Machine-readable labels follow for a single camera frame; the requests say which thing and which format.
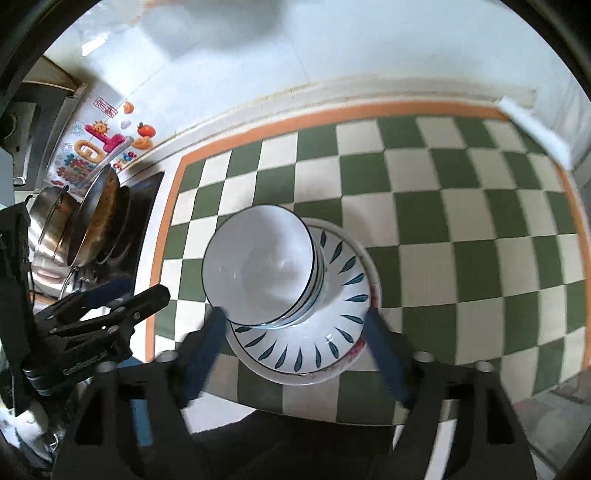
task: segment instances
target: stacked bowl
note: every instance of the stacked bowl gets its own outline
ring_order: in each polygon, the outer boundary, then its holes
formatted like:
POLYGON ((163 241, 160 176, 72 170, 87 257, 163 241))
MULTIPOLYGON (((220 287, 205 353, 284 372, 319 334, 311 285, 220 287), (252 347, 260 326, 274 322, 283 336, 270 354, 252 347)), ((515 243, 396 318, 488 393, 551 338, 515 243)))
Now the stacked bowl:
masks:
POLYGON ((297 215, 278 205, 256 205, 214 234, 202 279, 209 302, 232 323, 270 330, 309 317, 324 271, 322 249, 297 215))

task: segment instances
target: green tile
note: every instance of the green tile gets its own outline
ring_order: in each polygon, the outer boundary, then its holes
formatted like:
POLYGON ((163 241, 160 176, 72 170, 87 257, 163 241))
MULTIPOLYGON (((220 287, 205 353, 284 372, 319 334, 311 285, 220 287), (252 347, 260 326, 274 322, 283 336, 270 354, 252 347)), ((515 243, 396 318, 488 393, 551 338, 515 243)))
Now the green tile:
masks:
POLYGON ((379 372, 343 372, 339 377, 337 423, 391 425, 395 398, 379 372))
POLYGON ((174 322, 177 316, 177 301, 170 300, 162 310, 154 315, 154 333, 174 340, 174 322))
POLYGON ((200 188, 195 195, 191 219, 217 215, 217 211, 220 208, 222 190, 222 181, 200 188))
POLYGON ((503 152, 518 189, 542 188, 529 157, 524 153, 503 152))
POLYGON ((455 363, 455 304, 403 308, 402 331, 415 350, 430 352, 445 364, 455 363))
POLYGON ((382 307, 400 307, 400 256, 398 247, 369 247, 382 286, 382 307))
POLYGON ((384 148, 424 148, 425 142, 415 116, 383 116, 378 118, 384 148))
POLYGON ((338 154, 335 125, 306 128, 298 132, 296 159, 309 160, 338 154))
POLYGON ((296 166, 259 170, 256 173, 255 196, 253 205, 271 203, 291 203, 294 201, 294 186, 296 185, 296 166))
POLYGON ((294 213, 300 217, 322 218, 335 225, 343 226, 343 208, 340 199, 296 203, 294 213))
POLYGON ((566 285, 566 329, 572 332, 585 324, 585 280, 581 280, 566 285))
POLYGON ((179 300, 205 301, 205 292, 201 280, 203 258, 183 260, 181 284, 178 289, 179 300))
POLYGON ((439 191, 395 193, 394 203, 401 245, 449 242, 439 191))
POLYGON ((199 160, 187 165, 185 173, 183 174, 183 179, 181 180, 181 186, 178 188, 179 193, 199 187, 204 165, 205 160, 199 160))
POLYGON ((573 214, 570 211, 570 205, 566 195, 562 192, 546 192, 546 196, 548 197, 550 208, 554 214, 558 233, 577 233, 577 229, 574 227, 573 214))
POLYGON ((390 179, 384 153, 362 153, 340 157, 343 195, 389 192, 390 179))
POLYGON ((468 117, 456 117, 455 120, 468 147, 497 148, 482 120, 468 117))
POLYGON ((255 171, 258 168, 258 161, 261 158, 261 146, 262 141, 236 147, 232 150, 226 178, 255 171))
POLYGON ((238 363, 238 403, 273 413, 283 412, 283 385, 260 377, 238 363))
POLYGON ((555 236, 533 237, 540 288, 562 285, 562 266, 555 236))
POLYGON ((499 258, 494 240, 457 242, 456 257, 458 301, 502 297, 499 258))
POLYGON ((485 193, 498 238, 529 235, 515 190, 486 190, 485 193))
POLYGON ((226 220, 228 220, 232 215, 233 215, 233 213, 230 213, 228 215, 218 215, 217 222, 216 222, 216 231, 219 230, 219 228, 223 225, 223 223, 226 220))
POLYGON ((466 150, 433 148, 431 157, 442 189, 477 189, 480 181, 466 150))
POLYGON ((505 349, 503 354, 520 352, 538 343, 538 292, 505 297, 505 349))
POLYGON ((187 241, 188 223, 173 225, 169 227, 164 244, 164 259, 182 258, 184 253, 184 244, 187 241))
POLYGON ((535 376, 534 394, 560 382, 562 357, 564 354, 564 338, 540 345, 538 348, 538 372, 535 376))
POLYGON ((524 130, 522 130, 517 125, 513 125, 513 128, 515 130, 517 130, 517 133, 519 133, 519 136, 523 140, 523 144, 525 145, 525 147, 527 148, 528 151, 530 151, 532 153, 541 153, 541 154, 546 155, 546 151, 544 150, 544 147, 542 147, 538 142, 536 142, 531 137, 530 134, 526 133, 524 130))

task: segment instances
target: black clamp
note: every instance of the black clamp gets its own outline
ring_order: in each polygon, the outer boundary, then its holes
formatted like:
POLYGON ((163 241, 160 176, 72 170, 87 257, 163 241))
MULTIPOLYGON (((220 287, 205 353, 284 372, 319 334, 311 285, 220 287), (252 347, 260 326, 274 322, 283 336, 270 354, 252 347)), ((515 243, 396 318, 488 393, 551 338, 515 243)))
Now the black clamp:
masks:
POLYGON ((132 355, 129 340, 134 326, 168 305, 166 287, 153 286, 107 315, 80 320, 126 290, 124 282, 129 280, 73 293, 35 317, 40 342, 23 362, 22 371, 40 395, 53 395, 91 377, 101 362, 121 362, 132 355))

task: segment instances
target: stainless steel pot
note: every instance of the stainless steel pot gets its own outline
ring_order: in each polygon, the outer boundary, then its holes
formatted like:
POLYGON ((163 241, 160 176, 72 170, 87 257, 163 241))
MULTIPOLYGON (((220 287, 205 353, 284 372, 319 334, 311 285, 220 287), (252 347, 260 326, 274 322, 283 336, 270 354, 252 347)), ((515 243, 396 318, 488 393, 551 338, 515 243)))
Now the stainless steel pot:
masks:
POLYGON ((61 281, 67 277, 69 268, 66 263, 70 242, 70 218, 78 207, 67 189, 48 187, 44 189, 31 207, 31 227, 29 243, 33 250, 31 269, 33 276, 43 279, 61 281))
POLYGON ((59 187, 47 187, 41 191, 33 202, 31 210, 29 211, 31 225, 28 230, 28 242, 31 250, 34 251, 36 249, 43 228, 45 227, 47 217, 49 217, 49 214, 62 191, 63 189, 59 187))
POLYGON ((78 202, 67 192, 66 188, 47 187, 41 191, 31 207, 31 226, 29 242, 37 240, 31 245, 34 257, 52 261, 58 247, 67 250, 69 239, 64 237, 66 226, 72 214, 78 207, 78 202))

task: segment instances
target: plate with blue leaf pattern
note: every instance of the plate with blue leaf pattern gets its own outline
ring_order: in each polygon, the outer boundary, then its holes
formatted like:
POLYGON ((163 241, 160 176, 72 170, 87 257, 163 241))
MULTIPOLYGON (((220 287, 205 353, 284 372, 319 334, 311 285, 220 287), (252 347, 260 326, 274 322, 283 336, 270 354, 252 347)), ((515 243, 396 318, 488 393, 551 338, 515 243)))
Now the plate with blue leaf pattern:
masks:
POLYGON ((361 244, 325 220, 303 221, 325 264, 321 293, 306 320, 274 330, 228 323, 226 334, 247 367, 285 385, 318 383, 348 368, 365 348, 365 312, 381 306, 378 273, 361 244))

